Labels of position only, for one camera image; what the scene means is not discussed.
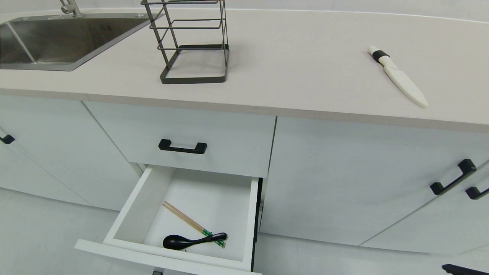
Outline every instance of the metal rack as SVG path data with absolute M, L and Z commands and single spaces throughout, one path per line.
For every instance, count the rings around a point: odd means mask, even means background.
M 157 49 L 163 54 L 163 58 L 166 63 L 166 67 L 160 75 L 161 82 L 163 84 L 191 84 L 191 83 L 222 83 L 227 78 L 227 67 L 229 62 L 229 44 L 227 43 L 227 24 L 226 24 L 226 4 L 225 0 L 161 0 L 157 2 L 148 2 L 147 0 L 141 1 L 141 4 L 145 6 L 146 12 L 150 19 L 150 29 L 155 32 L 156 40 L 158 42 Z M 171 20 L 168 14 L 167 5 L 169 4 L 219 4 L 220 17 L 213 19 L 175 19 Z M 162 5 L 159 12 L 154 15 L 151 11 L 151 7 L 155 5 Z M 156 26 L 156 19 L 165 16 L 168 26 Z M 219 22 L 217 26 L 174 26 L 175 22 Z M 178 45 L 175 30 L 177 29 L 220 29 L 222 31 L 222 41 L 220 44 L 193 44 L 193 45 Z M 163 35 L 160 36 L 159 30 L 165 30 Z M 165 47 L 163 45 L 163 39 L 170 30 L 173 38 L 174 47 Z M 174 54 L 168 59 L 167 51 L 173 50 Z M 168 77 L 168 73 L 172 69 L 175 61 L 179 57 L 182 51 L 187 50 L 222 50 L 224 55 L 224 75 L 220 76 L 207 76 L 207 77 L 180 77 L 171 78 Z

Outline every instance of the black spoon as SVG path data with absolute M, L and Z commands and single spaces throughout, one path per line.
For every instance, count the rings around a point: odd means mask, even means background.
M 189 240 L 179 235 L 169 235 L 166 236 L 166 238 L 163 240 L 163 247 L 168 249 L 173 249 L 173 250 L 182 250 L 192 245 L 215 242 L 215 241 L 223 241 L 225 239 L 227 239 L 226 233 L 218 233 L 218 234 L 210 235 L 199 240 Z

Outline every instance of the white wall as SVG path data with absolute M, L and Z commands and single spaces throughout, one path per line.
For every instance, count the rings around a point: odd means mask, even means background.
M 140 0 L 77 0 L 81 9 L 141 7 Z M 0 0 L 0 13 L 59 10 L 58 0 Z M 489 22 L 489 0 L 228 0 L 227 8 L 404 13 Z

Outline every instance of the white countertop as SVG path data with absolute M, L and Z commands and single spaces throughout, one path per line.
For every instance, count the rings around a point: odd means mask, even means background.
M 0 22 L 56 13 L 3 14 Z M 172 19 L 215 14 L 170 10 Z M 144 27 L 71 72 L 2 69 L 0 94 L 489 133 L 489 23 L 331 11 L 228 9 L 227 17 L 225 83 L 161 84 L 163 57 Z M 178 42 L 219 43 L 193 32 L 177 33 Z M 428 109 L 397 89 L 369 45 L 407 73 Z

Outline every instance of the stainless steel sink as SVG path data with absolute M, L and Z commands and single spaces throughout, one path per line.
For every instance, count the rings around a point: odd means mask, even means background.
M 147 24 L 146 14 L 17 18 L 0 25 L 0 69 L 71 71 Z

